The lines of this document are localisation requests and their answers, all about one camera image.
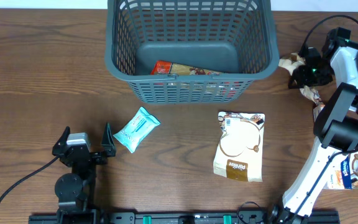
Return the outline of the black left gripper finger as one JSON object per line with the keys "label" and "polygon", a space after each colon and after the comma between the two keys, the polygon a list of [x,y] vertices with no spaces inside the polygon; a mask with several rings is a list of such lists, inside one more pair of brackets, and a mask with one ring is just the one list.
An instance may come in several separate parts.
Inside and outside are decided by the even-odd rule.
{"label": "black left gripper finger", "polygon": [[106,123],[104,127],[104,133],[101,141],[102,147],[107,152],[116,152],[116,147],[111,134],[111,127],[109,123]]}
{"label": "black left gripper finger", "polygon": [[68,136],[70,135],[70,127],[67,126],[63,132],[63,134],[60,136],[60,138],[58,139],[58,141],[55,143],[55,145],[53,146],[53,150],[54,151],[62,151],[64,150],[64,148],[66,148],[67,145],[67,139]]}

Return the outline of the orange spaghetti package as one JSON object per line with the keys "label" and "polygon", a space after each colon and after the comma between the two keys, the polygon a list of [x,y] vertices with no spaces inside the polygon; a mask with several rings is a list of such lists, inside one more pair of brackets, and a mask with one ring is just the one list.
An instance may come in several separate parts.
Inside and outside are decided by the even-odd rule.
{"label": "orange spaghetti package", "polygon": [[[188,65],[182,65],[173,62],[166,62],[163,60],[158,60],[151,72],[152,75],[168,75],[168,76],[212,76],[220,75],[221,72],[214,70],[207,70],[204,68],[191,67]],[[227,94],[228,98],[232,98],[239,87],[240,83],[235,82],[233,87],[229,87],[229,82],[223,82],[218,84],[217,82],[208,82],[204,84],[202,82],[182,82],[182,83],[168,83],[170,89],[178,87],[181,95],[192,88],[194,95],[193,100],[200,99],[201,94],[203,93],[205,97],[212,98],[212,95],[215,94],[217,98],[223,97]]]}

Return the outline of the Kleenex tissue multipack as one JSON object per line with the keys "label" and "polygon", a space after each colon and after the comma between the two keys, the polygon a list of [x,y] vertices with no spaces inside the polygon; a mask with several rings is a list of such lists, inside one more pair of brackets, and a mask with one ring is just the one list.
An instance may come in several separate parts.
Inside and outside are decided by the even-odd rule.
{"label": "Kleenex tissue multipack", "polygon": [[336,164],[329,172],[329,179],[325,183],[324,189],[329,190],[351,190],[351,176],[349,174],[349,158],[346,157],[342,162]]}

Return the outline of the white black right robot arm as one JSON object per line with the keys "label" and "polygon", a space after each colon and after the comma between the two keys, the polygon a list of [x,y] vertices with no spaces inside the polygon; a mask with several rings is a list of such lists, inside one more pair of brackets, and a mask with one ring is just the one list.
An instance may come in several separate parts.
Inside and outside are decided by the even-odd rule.
{"label": "white black right robot arm", "polygon": [[320,52],[303,44],[300,55],[306,60],[295,76],[301,86],[334,78],[337,89],[315,119],[309,158],[272,209],[269,223],[322,223],[321,214],[313,211],[316,199],[330,172],[358,152],[358,43],[351,40],[351,31],[337,27],[327,34]]}

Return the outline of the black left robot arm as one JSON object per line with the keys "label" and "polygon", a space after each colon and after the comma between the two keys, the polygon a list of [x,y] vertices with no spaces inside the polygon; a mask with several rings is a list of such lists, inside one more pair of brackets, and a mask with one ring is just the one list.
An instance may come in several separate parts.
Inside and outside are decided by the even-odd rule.
{"label": "black left robot arm", "polygon": [[106,212],[94,204],[96,167],[106,165],[116,155],[110,124],[104,127],[102,151],[91,152],[86,133],[70,132],[66,127],[52,148],[52,154],[71,168],[55,183],[58,197],[57,223],[109,223]]}

